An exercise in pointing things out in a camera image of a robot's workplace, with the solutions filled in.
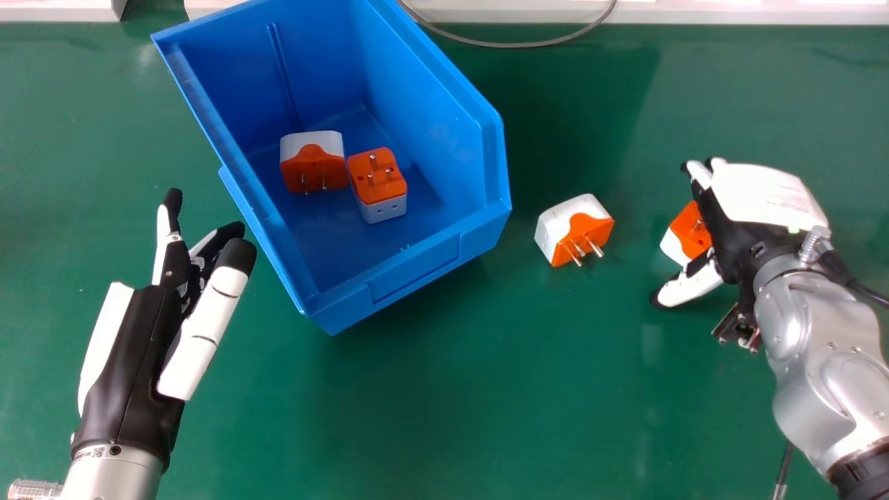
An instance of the blue storage container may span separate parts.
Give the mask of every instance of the blue storage container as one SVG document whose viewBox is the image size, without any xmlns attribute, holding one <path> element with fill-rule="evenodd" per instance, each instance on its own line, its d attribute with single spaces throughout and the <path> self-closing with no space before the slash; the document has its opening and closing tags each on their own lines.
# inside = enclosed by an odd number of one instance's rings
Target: blue storage container
<svg viewBox="0 0 889 500">
<path fill-rule="evenodd" d="M 503 123 L 394 0 L 254 0 L 152 37 L 296 307 L 329 334 L 491 249 L 511 210 Z M 283 135 L 386 146 L 407 215 L 349 189 L 293 195 Z"/>
</svg>

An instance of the gray cable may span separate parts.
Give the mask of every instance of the gray cable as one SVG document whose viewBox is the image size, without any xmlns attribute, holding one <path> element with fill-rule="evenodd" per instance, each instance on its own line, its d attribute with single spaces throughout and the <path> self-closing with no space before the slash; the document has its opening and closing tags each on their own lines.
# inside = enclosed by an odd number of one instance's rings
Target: gray cable
<svg viewBox="0 0 889 500">
<path fill-rule="evenodd" d="M 420 16 L 420 14 L 417 13 L 417 11 L 415 11 L 413 8 L 408 6 L 408 4 L 406 4 L 404 2 L 404 0 L 396 0 L 396 1 L 398 2 L 399 5 L 401 5 L 401 7 L 403 9 L 405 9 L 414 18 L 416 18 L 417 22 L 419 22 L 422 27 L 428 29 L 429 31 L 432 31 L 433 33 L 437 33 L 438 35 L 444 36 L 445 38 L 450 38 L 451 40 L 453 40 L 455 42 L 460 42 L 461 44 L 474 45 L 476 47 L 486 47 L 489 49 L 536 49 L 536 48 L 540 48 L 540 47 L 550 47 L 552 45 L 558 45 L 558 44 L 563 44 L 565 42 L 570 42 L 575 38 L 579 38 L 581 36 L 586 35 L 590 30 L 592 30 L 596 26 L 602 24 L 603 21 L 605 21 L 605 19 L 607 19 L 608 16 L 611 15 L 612 11 L 614 10 L 614 7 L 617 6 L 617 0 L 611 0 L 611 2 L 608 4 L 608 8 L 605 9 L 605 12 L 602 12 L 602 15 L 600 15 L 598 18 L 596 18 L 596 20 L 594 20 L 593 22 L 590 22 L 588 25 L 584 26 L 583 28 L 580 28 L 577 31 L 574 31 L 573 33 L 569 33 L 565 36 L 560 36 L 558 38 L 551 38 L 549 40 L 540 40 L 540 42 L 501 43 L 501 42 L 486 42 L 484 40 L 476 40 L 473 38 L 466 38 L 464 36 L 454 35 L 454 33 L 444 31 L 443 29 L 435 26 L 431 22 L 423 19 L 423 17 Z"/>
</svg>

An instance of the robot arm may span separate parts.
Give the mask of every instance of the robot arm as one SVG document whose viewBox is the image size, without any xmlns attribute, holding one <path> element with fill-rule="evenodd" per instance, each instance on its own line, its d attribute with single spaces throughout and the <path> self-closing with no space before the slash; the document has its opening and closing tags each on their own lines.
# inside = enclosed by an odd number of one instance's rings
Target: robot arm
<svg viewBox="0 0 889 500">
<path fill-rule="evenodd" d="M 714 329 L 765 347 L 775 420 L 844 499 L 889 498 L 889 368 L 877 316 L 830 244 L 827 219 L 795 176 L 759 165 L 685 164 L 713 246 L 652 293 L 676 307 L 722 283 L 740 299 Z"/>
<path fill-rule="evenodd" d="M 185 401 L 210 365 L 256 261 L 235 222 L 189 252 L 182 193 L 157 210 L 152 285 L 113 283 L 84 357 L 64 486 L 13 482 L 8 498 L 151 500 L 179 432 Z"/>
</svg>

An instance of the robotic hand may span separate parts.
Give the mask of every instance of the robotic hand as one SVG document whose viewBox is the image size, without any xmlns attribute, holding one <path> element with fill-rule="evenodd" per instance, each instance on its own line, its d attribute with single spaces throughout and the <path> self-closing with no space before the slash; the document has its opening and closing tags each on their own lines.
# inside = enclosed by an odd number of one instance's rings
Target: robotic hand
<svg viewBox="0 0 889 500">
<path fill-rule="evenodd" d="M 80 374 L 80 425 L 64 486 L 16 480 L 10 500 L 151 500 L 182 410 L 210 365 L 256 262 L 244 225 L 218 228 L 190 251 L 180 235 L 182 192 L 157 209 L 151 286 L 112 283 Z"/>
<path fill-rule="evenodd" d="M 722 158 L 682 171 L 712 247 L 674 257 L 684 268 L 652 304 L 673 308 L 738 285 L 740 299 L 713 335 L 765 347 L 775 419 L 840 498 L 889 498 L 889 368 L 877 316 L 853 293 L 889 302 L 850 276 L 824 212 L 796 176 Z M 666 253 L 677 254 L 668 248 L 675 240 L 668 231 Z"/>
</svg>

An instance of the green table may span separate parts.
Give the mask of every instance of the green table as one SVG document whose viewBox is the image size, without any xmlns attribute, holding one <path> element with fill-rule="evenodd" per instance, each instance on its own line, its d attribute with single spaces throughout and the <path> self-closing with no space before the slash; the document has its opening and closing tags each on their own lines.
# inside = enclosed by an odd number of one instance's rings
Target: green table
<svg viewBox="0 0 889 500">
<path fill-rule="evenodd" d="M 120 25 L 0 26 L 3 482 L 63 479 L 93 321 L 110 281 L 148 282 L 165 189 L 185 191 L 192 242 L 239 217 L 148 40 L 182 20 L 132 4 Z M 160 497 L 767 498 L 772 375 L 709 338 L 732 290 L 649 307 L 674 272 L 657 244 L 689 198 L 683 160 L 776 165 L 889 289 L 889 30 L 605 26 L 535 52 L 444 48 L 506 122 L 500 245 L 334 338 L 261 257 Z M 617 221 L 606 257 L 552 270 L 536 217 L 585 191 Z M 791 500 L 831 498 L 804 460 L 789 481 Z"/>
</svg>

